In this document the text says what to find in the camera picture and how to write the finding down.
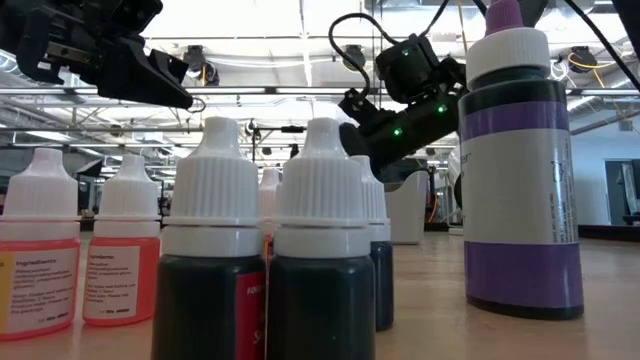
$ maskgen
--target black bottle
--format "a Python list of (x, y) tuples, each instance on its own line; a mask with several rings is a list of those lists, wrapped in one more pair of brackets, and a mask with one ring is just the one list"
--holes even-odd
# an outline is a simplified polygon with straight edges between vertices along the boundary
[(393, 326), (393, 246), (390, 241), (371, 242), (376, 288), (376, 331)]
[(371, 231), (371, 260), (376, 288), (376, 331), (393, 326), (393, 247), (384, 185), (371, 171), (368, 156), (352, 156), (362, 170), (363, 206)]
[(267, 360), (373, 360), (374, 282), (360, 166), (314, 119), (284, 165), (269, 267)]
[(240, 152), (237, 122), (206, 120), (178, 163), (162, 234), (152, 360), (263, 360), (265, 263), (258, 168)]

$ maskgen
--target white cap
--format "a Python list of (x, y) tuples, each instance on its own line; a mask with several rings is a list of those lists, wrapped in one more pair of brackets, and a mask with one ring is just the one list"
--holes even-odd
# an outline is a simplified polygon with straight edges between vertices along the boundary
[(105, 181), (96, 220), (145, 221), (159, 219), (158, 186), (144, 170), (144, 158), (124, 155), (120, 171)]
[(369, 224), (388, 224), (387, 204), (384, 198), (384, 185), (371, 172), (371, 163), (366, 155), (352, 156), (362, 167), (362, 185), (364, 186), (364, 214)]
[(371, 172), (371, 162), (366, 155), (351, 157), (362, 167), (364, 214), (371, 225), (371, 241), (391, 241), (391, 226), (387, 217), (387, 203), (382, 184)]
[(78, 220), (78, 182), (62, 165), (62, 151), (35, 149), (31, 164), (9, 180), (2, 221)]
[(260, 182), (260, 217), (270, 221), (276, 215), (276, 187), (280, 184), (280, 172), (277, 169), (265, 169)]
[(178, 162), (170, 225), (258, 224), (258, 167), (238, 145), (235, 120), (205, 122), (200, 145)]
[(332, 119), (314, 119), (298, 156), (284, 164), (275, 253), (335, 259), (369, 254), (360, 165), (347, 157)]
[(469, 48), (467, 87), (473, 90), (481, 76), (513, 67), (538, 68), (545, 77), (549, 76), (549, 58), (547, 36), (540, 30), (520, 27), (495, 32)]
[(282, 208), (282, 183), (276, 185), (276, 217), (280, 216), (280, 209)]
[(332, 119), (309, 121), (304, 149), (284, 164), (280, 224), (366, 225), (360, 165), (347, 157), (338, 127)]

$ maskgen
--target plastic bottle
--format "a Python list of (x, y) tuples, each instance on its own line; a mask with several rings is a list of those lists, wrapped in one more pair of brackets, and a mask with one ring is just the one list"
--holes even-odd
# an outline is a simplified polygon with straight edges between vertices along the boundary
[(264, 233), (264, 259), (269, 263), (273, 257), (273, 234), (276, 223), (276, 188), (280, 184), (280, 173), (277, 169), (265, 169), (258, 191), (260, 193), (260, 221)]
[(393, 326), (393, 246), (384, 185), (371, 172), (368, 156), (352, 156), (362, 167), (364, 213), (371, 230), (371, 260), (376, 288), (376, 331)]
[(0, 217), (0, 340), (60, 330), (75, 314), (80, 224), (78, 183), (62, 152), (35, 149), (9, 180)]
[(268, 360), (374, 359), (373, 263), (360, 165), (338, 123), (309, 122), (284, 164), (269, 267)]
[(144, 170), (144, 158), (125, 155), (120, 171), (104, 183), (89, 243), (82, 313), (86, 323), (126, 325), (153, 316), (159, 218), (158, 187)]
[(565, 88), (516, 0), (487, 12), (459, 103), (467, 299), (536, 319), (584, 311)]
[(235, 120), (206, 119), (202, 142), (178, 162), (165, 223), (152, 359), (264, 359), (258, 167)]

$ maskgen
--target white label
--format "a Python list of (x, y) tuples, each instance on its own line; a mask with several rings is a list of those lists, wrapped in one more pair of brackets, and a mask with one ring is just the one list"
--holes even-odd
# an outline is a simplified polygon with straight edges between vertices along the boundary
[(4, 271), (11, 274), (9, 288), (0, 288), (0, 297), (6, 297), (8, 304), (6, 313), (0, 314), (6, 321), (0, 332), (37, 330), (72, 319), (78, 251), (76, 247), (0, 253)]
[(139, 246), (90, 246), (84, 316), (120, 319), (136, 314)]
[(569, 132), (534, 129), (462, 144), (466, 241), (575, 243), (577, 222)]

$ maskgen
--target table surface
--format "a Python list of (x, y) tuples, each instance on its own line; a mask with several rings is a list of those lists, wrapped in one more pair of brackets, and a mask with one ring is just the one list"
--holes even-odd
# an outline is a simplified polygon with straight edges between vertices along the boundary
[[(395, 324), (376, 335), (378, 360), (640, 359), (640, 246), (583, 240), (584, 317), (539, 321), (468, 305), (462, 244), (428, 233), (418, 246), (394, 247)], [(0, 343), (0, 359), (149, 359), (151, 321), (96, 328), (83, 324), (80, 309), (65, 330)]]

